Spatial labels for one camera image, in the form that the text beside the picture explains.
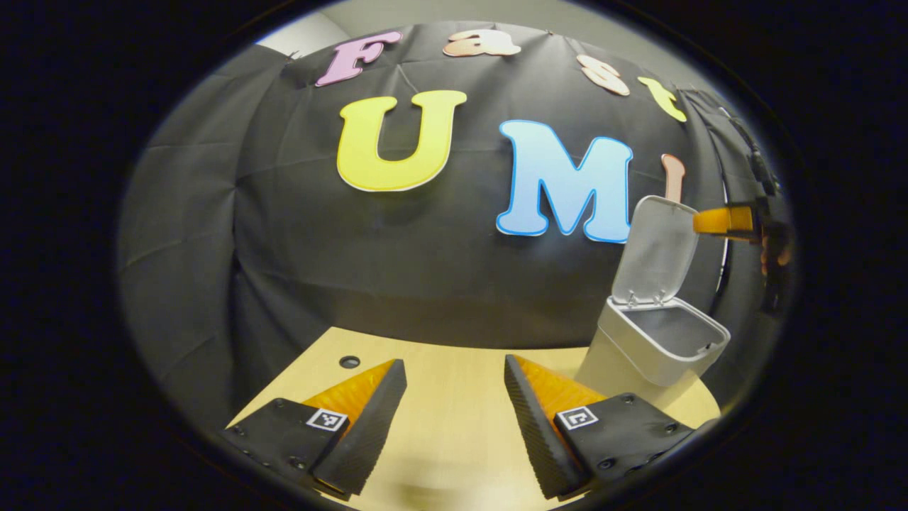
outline screw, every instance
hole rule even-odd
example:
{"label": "screw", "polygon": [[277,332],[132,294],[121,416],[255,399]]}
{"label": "screw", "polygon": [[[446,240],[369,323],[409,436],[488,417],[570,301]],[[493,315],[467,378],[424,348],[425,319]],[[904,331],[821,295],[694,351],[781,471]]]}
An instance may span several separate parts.
{"label": "screw", "polygon": [[299,468],[300,470],[306,469],[306,464],[302,463],[302,460],[300,460],[296,456],[290,456],[290,458],[287,460],[287,462],[290,463],[290,466],[292,466],[294,468]]}

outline yellow letter u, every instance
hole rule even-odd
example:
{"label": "yellow letter u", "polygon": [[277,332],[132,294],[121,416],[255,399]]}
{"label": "yellow letter u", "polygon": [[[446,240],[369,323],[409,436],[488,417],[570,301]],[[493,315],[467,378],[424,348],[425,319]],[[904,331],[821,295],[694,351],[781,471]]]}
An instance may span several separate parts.
{"label": "yellow letter u", "polygon": [[419,142],[409,158],[394,162],[379,157],[379,133],[385,112],[397,99],[371,97],[341,109],[338,173],[348,185],[367,192],[399,192],[424,185],[441,172],[450,154],[454,107],[466,102],[467,95],[428,91],[411,101],[422,107]]}

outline open lid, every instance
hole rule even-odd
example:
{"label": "open lid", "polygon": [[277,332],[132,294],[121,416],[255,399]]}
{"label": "open lid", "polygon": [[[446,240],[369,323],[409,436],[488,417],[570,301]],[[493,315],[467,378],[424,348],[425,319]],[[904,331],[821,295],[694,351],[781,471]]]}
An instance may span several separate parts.
{"label": "open lid", "polygon": [[696,210],[656,195],[640,199],[624,254],[612,282],[612,299],[653,304],[675,296],[694,258]]}

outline blue letter m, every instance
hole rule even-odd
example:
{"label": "blue letter m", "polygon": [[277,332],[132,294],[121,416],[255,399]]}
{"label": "blue letter m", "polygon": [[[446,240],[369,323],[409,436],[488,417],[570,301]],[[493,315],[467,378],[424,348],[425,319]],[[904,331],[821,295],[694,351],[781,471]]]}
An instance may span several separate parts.
{"label": "blue letter m", "polygon": [[595,195],[593,215],[583,224],[583,232],[595,241],[627,241],[627,163],[634,157],[630,147],[612,138],[594,138],[576,168],[547,125],[505,121],[499,129],[514,146],[510,208],[498,215],[499,231],[527,236],[546,232],[548,219],[539,212],[541,187],[561,234],[574,232]]}

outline wooden table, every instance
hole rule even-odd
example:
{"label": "wooden table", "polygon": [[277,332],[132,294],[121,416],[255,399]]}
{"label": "wooden table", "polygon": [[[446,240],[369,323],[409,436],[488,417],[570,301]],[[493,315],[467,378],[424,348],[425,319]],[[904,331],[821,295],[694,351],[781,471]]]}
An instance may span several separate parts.
{"label": "wooden table", "polygon": [[[301,402],[392,358],[404,361],[407,390],[378,463],[347,506],[377,510],[525,510],[564,505],[546,500],[520,436],[504,385],[505,354],[524,356],[565,376],[577,372],[587,348],[501,350],[435,346],[331,328],[265,387],[231,425],[276,397]],[[353,369],[344,356],[357,356]],[[608,381],[635,392],[691,427],[719,416],[706,386],[693,375],[655,387],[615,353]],[[606,392],[606,396],[617,392]]]}

